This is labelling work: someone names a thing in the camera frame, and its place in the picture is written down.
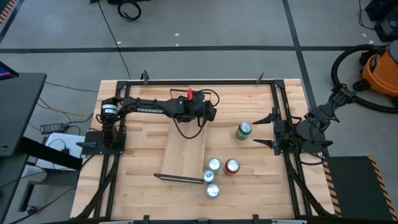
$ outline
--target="gray floor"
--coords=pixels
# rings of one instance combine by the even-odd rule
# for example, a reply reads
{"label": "gray floor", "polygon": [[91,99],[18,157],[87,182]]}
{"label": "gray floor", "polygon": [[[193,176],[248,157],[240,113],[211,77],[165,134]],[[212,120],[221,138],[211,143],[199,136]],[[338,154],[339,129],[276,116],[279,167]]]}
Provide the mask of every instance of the gray floor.
{"label": "gray floor", "polygon": [[[357,0],[288,0],[301,46],[350,46],[380,43],[376,34],[358,25]],[[363,6],[369,1],[363,0]],[[142,17],[133,23],[120,19],[115,6],[102,1],[104,13],[120,47],[175,47],[222,45],[293,46],[284,4],[280,0],[152,0],[140,2]],[[364,22],[371,24],[364,14]],[[13,20],[1,49],[67,49],[114,47],[97,4],[82,0],[25,0]],[[332,87],[330,68],[339,51],[303,52],[316,103],[324,103]],[[155,78],[302,78],[293,50],[229,50],[123,52],[132,78],[146,69]],[[96,90],[100,80],[126,79],[118,53],[0,54],[1,60],[18,72],[44,72],[47,81],[75,88]],[[352,56],[339,70],[350,84],[358,77],[358,57]],[[388,103],[379,95],[372,100]],[[50,105],[76,113],[90,112],[96,94],[46,85],[41,97]],[[358,105],[337,111],[340,124],[333,124],[326,137],[335,143],[333,156],[373,156],[378,161],[387,189],[398,204],[398,157],[394,136],[397,115],[382,114]],[[72,117],[73,120],[84,118]],[[67,122],[66,116],[36,108],[31,123]],[[79,124],[83,133],[89,122]],[[28,127],[25,136],[41,141],[43,136]],[[21,182],[18,192],[23,190]],[[30,204],[38,207],[69,187],[38,187]],[[66,220],[74,192],[64,195],[43,212],[23,223]],[[17,197],[6,223],[17,213]]]}

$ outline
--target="butcher block tabletop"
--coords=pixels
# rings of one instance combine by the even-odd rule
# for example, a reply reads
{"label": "butcher block tabletop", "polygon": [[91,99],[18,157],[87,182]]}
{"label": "butcher block tabletop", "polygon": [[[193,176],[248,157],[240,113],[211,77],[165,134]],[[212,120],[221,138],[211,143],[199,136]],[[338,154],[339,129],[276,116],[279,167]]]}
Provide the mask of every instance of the butcher block tabletop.
{"label": "butcher block tabletop", "polygon": [[[292,116],[303,116],[308,107],[300,80],[284,81]],[[116,83],[117,80],[101,82],[95,115],[101,113],[101,101],[114,96]],[[216,199],[206,197],[205,184],[160,180],[153,174],[161,173],[170,118],[162,114],[130,113],[126,116],[126,147],[119,162],[111,219],[142,220],[144,215],[151,220],[252,219],[253,214],[259,218],[294,218],[283,156],[275,156],[272,149],[253,141],[273,139],[272,124],[252,125],[252,133],[245,141],[235,137],[239,123],[253,123],[271,112],[274,106],[271,86],[140,85],[131,87],[130,96],[168,100],[171,88],[210,88],[219,94],[216,118],[207,124],[204,166],[212,157],[223,164],[235,158],[241,168],[234,176],[224,175],[223,171],[216,175],[215,182],[220,187]],[[282,107],[282,97],[277,92]],[[210,98],[216,102],[215,95]],[[91,127],[101,129],[95,119]],[[306,162],[319,160],[308,154],[302,154],[301,158]],[[103,156],[97,155],[81,170],[71,217],[78,215],[97,191],[102,163]],[[326,210],[334,213],[323,166],[303,166],[303,171],[312,194]],[[296,189],[304,214],[301,192],[297,186]],[[101,215],[105,214],[107,194],[104,193]]]}

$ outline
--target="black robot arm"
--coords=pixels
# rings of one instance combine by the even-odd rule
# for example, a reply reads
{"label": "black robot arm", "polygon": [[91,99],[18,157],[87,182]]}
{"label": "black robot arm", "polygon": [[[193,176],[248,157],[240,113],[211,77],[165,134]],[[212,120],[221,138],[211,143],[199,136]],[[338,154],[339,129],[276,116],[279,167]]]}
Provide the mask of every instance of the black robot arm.
{"label": "black robot arm", "polygon": [[355,93],[346,85],[335,86],[332,92],[327,103],[312,109],[304,116],[302,122],[294,125],[293,138],[302,145],[303,152],[318,152],[319,149],[333,144],[332,141],[323,140],[322,133],[331,121],[340,122],[335,111],[347,103],[352,103]]}
{"label": "black robot arm", "polygon": [[[204,91],[210,91],[217,96],[218,101],[215,105],[210,100],[205,100]],[[219,102],[220,98],[218,94],[209,89],[199,91],[189,89],[188,96],[179,96],[178,98],[172,98],[167,101],[112,97],[102,101],[101,114],[97,114],[96,119],[103,125],[103,142],[106,145],[112,144],[117,139],[115,122],[133,112],[164,114],[173,119],[183,137],[192,139],[199,135],[207,121],[214,120],[217,112],[215,106]],[[187,137],[181,132],[177,123],[187,123],[194,119],[198,120],[200,130],[196,135]]]}
{"label": "black robot arm", "polygon": [[[330,121],[339,122],[335,111],[347,103],[352,103],[354,95],[355,93],[346,85],[335,86],[328,102],[309,111],[304,116],[304,120],[293,116],[283,120],[280,118],[278,110],[273,108],[268,117],[253,124],[273,122],[274,140],[254,139],[254,141],[273,148],[275,155],[279,155],[281,152],[294,154],[323,152],[324,148],[333,144],[332,141],[324,140],[323,132],[329,127]],[[289,121],[292,118],[300,121],[293,124]]]}

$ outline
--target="wooden board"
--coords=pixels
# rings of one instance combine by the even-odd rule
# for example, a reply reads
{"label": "wooden board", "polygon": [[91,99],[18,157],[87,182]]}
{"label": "wooden board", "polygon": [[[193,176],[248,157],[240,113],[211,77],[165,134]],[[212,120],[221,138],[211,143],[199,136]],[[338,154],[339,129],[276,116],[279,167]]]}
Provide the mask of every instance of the wooden board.
{"label": "wooden board", "polygon": [[[196,121],[178,124],[186,136],[193,136],[200,128]],[[207,123],[194,139],[185,139],[174,122],[169,125],[167,143],[163,156],[161,174],[201,179],[205,158]]]}
{"label": "wooden board", "polygon": [[[307,112],[302,85],[299,79],[285,80],[290,110],[294,116]],[[96,102],[95,114],[100,113],[101,101],[114,96],[116,81],[102,81]],[[236,158],[240,171],[233,177],[220,172],[216,183],[221,195],[217,199],[205,196],[205,185],[160,180],[160,173],[169,133],[169,118],[157,114],[131,113],[126,117],[126,150],[121,157],[113,203],[113,220],[150,219],[251,219],[293,218],[287,174],[282,156],[253,139],[272,139],[272,125],[253,126],[246,141],[238,141],[234,134],[242,121],[250,123],[267,116],[274,106],[269,85],[185,85],[185,86],[134,86],[131,96],[141,98],[170,98],[170,88],[211,88],[221,98],[216,119],[208,123],[205,161],[211,157]],[[91,127],[101,129],[94,119]],[[80,173],[72,214],[79,214],[90,201],[98,187],[102,156],[95,156]],[[317,158],[303,155],[303,161]],[[329,212],[333,206],[322,166],[304,166],[305,180],[315,198]],[[297,190],[301,211],[303,203]]]}

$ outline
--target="red clip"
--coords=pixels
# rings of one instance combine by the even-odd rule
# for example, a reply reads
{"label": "red clip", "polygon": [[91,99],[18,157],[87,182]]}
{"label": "red clip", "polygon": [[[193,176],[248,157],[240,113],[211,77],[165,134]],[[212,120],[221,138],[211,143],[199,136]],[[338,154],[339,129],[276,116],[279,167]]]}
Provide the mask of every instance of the red clip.
{"label": "red clip", "polygon": [[188,89],[188,98],[189,98],[189,100],[193,99],[192,89],[191,88]]}

